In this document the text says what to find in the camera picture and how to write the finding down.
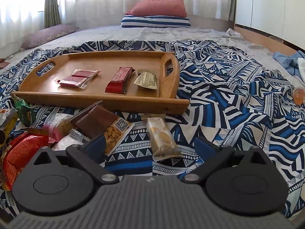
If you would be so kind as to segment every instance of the white cabinet door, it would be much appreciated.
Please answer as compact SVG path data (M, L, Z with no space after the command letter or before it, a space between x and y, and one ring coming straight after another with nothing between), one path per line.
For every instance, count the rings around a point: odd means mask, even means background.
M237 0L235 23L251 27L253 0Z
M282 38L284 16L285 0L253 0L251 27Z
M286 0L283 39L305 49L305 0Z

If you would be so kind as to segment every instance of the mattress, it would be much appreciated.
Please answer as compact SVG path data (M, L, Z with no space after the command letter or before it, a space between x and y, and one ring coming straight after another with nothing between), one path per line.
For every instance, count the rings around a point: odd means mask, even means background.
M10 92L18 89L26 75L44 60L71 52L97 50L176 53L181 68L177 97L191 102L182 116L166 117L183 159L153 162L149 138L140 116L117 113L135 123L135 127L106 158L104 165L107 169L119 176L175 174L181 177L203 162L192 145L199 135L205 135L216 145L232 145L236 150L259 145L289 185L283 214L289 218L304 207L301 190L305 165L305 106L297 107L291 96L291 84L301 86L302 83L273 60L267 49L243 38L199 28L104 27L76 32L40 49L15 54L10 66L0 72L1 106L12 106ZM73 108L39 105L33 105L33 109L37 113L34 127L41 127L54 113L78 112ZM23 127L21 123L17 124L12 137L21 133ZM16 216L18 210L11 193L0 193L2 208Z

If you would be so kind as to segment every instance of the patterned blanket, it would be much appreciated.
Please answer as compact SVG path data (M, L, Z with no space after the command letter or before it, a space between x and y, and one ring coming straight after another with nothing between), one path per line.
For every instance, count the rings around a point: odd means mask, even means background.
M263 68L255 59L235 47L219 46L213 41L97 41L80 46L37 49L20 63L0 75L2 108L13 107L10 92L38 64L67 53L107 50L174 52L180 64L177 98L189 99L190 106L181 116L167 116L166 122L184 156L162 162L152 160L145 125L134 113L117 113L135 127L110 157L105 168L116 175L179 175L198 167L203 161L193 142L205 135L216 145L231 145L236 150L261 147L275 163L289 185L283 214L291 217L304 207L301 188L304 183L305 106L296 106L293 87L279 71ZM75 114L79 110L33 105L41 127L55 113ZM11 138L22 133L19 123ZM0 206L16 216L18 210L10 192L0 190Z

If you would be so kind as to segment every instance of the purple pillow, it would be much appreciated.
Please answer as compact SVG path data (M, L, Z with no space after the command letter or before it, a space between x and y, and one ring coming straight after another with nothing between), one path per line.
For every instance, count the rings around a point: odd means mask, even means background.
M60 24L57 26L45 28L29 36L26 36L21 48L29 49L43 45L54 39L60 38L70 33L74 33L77 29L79 28L67 24Z

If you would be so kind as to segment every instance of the qr code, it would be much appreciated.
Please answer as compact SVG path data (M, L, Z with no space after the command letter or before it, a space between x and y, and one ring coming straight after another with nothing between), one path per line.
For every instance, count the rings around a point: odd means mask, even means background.
M120 118L115 124L114 126L119 129L120 131L125 131L129 124L123 119L123 118Z

